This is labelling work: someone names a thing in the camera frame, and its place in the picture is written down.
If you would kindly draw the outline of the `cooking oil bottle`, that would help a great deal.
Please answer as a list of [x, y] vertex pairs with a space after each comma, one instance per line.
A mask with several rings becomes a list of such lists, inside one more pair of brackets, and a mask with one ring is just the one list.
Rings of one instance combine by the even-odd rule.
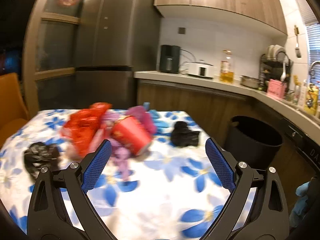
[[230, 50], [222, 51], [222, 59], [220, 63], [220, 80], [227, 83], [233, 83], [234, 81], [233, 55]]

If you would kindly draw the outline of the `hanging spatula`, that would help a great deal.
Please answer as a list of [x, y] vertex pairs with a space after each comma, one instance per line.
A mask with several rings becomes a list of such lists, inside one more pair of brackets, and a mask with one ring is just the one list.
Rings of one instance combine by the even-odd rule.
[[296, 57], [300, 59], [302, 57], [300, 47], [299, 47], [299, 29], [297, 25], [294, 25], [294, 31], [295, 31], [295, 36], [296, 36], [296, 47], [295, 47], [295, 53]]

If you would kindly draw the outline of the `dark grey refrigerator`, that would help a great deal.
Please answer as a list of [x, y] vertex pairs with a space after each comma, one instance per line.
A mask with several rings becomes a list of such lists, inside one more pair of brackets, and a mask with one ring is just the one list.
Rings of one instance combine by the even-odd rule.
[[84, 0], [75, 47], [77, 107], [135, 106], [134, 74], [156, 69], [160, 26], [153, 0]]

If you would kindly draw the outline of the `black trash bin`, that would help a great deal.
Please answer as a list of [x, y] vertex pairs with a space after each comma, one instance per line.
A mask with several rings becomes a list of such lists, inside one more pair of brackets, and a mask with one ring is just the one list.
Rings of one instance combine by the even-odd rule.
[[231, 118], [223, 148], [237, 161], [265, 170], [283, 144], [281, 134], [258, 119], [238, 115]]

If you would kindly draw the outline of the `black dish rack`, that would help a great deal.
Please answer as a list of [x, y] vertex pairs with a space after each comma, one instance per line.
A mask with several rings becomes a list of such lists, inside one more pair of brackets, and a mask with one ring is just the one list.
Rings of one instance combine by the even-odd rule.
[[289, 90], [293, 61], [285, 52], [277, 53], [275, 58], [267, 58], [266, 54], [260, 57], [259, 66], [259, 90], [267, 92], [268, 83], [271, 79], [279, 80], [283, 73], [283, 64], [285, 64], [286, 77], [284, 83], [287, 85], [286, 92]]

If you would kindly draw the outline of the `purple plastic bag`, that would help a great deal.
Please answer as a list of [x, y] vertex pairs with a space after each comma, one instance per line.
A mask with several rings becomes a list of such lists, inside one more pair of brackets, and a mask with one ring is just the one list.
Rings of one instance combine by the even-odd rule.
[[111, 161], [117, 167], [122, 180], [128, 181], [130, 176], [128, 159], [131, 153], [123, 144], [111, 136], [111, 130], [119, 118], [120, 114], [118, 112], [109, 109], [103, 115], [101, 126], [104, 128], [104, 138], [109, 140], [112, 145]]

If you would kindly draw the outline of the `yellow detergent bottle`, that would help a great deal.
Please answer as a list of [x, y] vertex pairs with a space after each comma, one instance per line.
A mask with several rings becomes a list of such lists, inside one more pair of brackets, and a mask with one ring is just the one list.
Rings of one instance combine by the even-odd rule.
[[313, 83], [309, 83], [305, 94], [304, 111], [311, 115], [316, 114], [318, 106], [318, 96], [318, 87]]

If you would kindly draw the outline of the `red snack bag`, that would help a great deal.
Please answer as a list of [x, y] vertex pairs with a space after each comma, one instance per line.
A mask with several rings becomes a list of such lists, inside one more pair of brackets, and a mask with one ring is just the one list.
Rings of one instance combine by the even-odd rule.
[[69, 116], [60, 134], [69, 142], [73, 156], [85, 157], [94, 152], [104, 140], [107, 128], [104, 116], [111, 107], [110, 103], [96, 102]]

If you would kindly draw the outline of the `blue floral tablecloth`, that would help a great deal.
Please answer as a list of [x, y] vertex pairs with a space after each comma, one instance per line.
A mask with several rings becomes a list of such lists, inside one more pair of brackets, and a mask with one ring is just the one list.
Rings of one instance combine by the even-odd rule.
[[[41, 111], [9, 137], [1, 148], [1, 201], [21, 230], [34, 182], [24, 166], [24, 151], [34, 142], [56, 144], [66, 168], [67, 140], [60, 129], [72, 111]], [[223, 188], [206, 153], [208, 135], [185, 112], [158, 112], [170, 128], [156, 135], [145, 156], [129, 159], [123, 181], [108, 162], [88, 197], [118, 239], [199, 239], [216, 219], [230, 193]], [[199, 131], [199, 145], [178, 147], [170, 141], [175, 122]]]

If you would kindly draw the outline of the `blue glove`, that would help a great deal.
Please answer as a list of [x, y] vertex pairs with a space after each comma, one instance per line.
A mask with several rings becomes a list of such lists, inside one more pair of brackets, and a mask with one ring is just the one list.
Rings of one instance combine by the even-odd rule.
[[296, 195], [298, 196], [298, 200], [296, 201], [294, 208], [292, 209], [289, 216], [290, 228], [297, 228], [307, 213], [307, 192], [309, 184], [310, 182], [304, 183], [296, 189]]
[[146, 110], [146, 112], [149, 114], [151, 117], [152, 123], [156, 129], [154, 135], [163, 135], [166, 133], [166, 130], [170, 128], [170, 124], [166, 121], [163, 121], [161, 119], [160, 114], [154, 110], [150, 109], [150, 103], [149, 102], [144, 102], [143, 107]]

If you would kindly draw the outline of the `black plastic bag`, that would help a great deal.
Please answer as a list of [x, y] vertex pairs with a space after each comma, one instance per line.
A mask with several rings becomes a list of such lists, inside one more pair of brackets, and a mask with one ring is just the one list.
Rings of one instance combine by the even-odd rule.
[[37, 180], [43, 167], [52, 171], [59, 169], [60, 152], [56, 144], [35, 142], [24, 151], [23, 157], [25, 169], [33, 181]]
[[178, 121], [174, 124], [174, 129], [170, 136], [170, 141], [178, 147], [188, 147], [199, 145], [199, 131], [192, 131], [184, 121]]

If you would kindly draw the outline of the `white rice cooker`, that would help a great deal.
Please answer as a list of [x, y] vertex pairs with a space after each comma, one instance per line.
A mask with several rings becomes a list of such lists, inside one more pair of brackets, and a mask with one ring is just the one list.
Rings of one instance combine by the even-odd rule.
[[215, 67], [212, 64], [204, 61], [189, 62], [188, 71], [189, 76], [200, 77], [204, 79], [213, 79], [215, 74]]

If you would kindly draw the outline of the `window blinds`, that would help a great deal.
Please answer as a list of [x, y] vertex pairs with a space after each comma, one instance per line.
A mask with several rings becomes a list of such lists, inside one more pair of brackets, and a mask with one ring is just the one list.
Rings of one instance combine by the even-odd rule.
[[307, 0], [296, 1], [298, 3], [303, 22], [306, 26], [309, 41], [309, 63], [311, 65], [314, 61], [319, 61], [319, 21]]

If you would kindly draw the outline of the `red paper cup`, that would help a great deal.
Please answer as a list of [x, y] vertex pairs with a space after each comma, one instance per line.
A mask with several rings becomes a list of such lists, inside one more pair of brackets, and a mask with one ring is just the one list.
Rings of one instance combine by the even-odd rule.
[[143, 154], [152, 143], [152, 136], [132, 115], [124, 116], [114, 123], [111, 137], [123, 144], [134, 156]]

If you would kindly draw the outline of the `wooden lower cabinets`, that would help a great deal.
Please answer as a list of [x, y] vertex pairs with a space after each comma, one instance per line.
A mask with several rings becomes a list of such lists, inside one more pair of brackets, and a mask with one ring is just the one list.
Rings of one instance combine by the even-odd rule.
[[282, 176], [319, 174], [319, 145], [297, 123], [249, 95], [181, 83], [137, 80], [137, 102], [158, 111], [184, 111], [224, 146], [232, 117], [249, 116], [267, 123], [283, 137], [272, 163]]

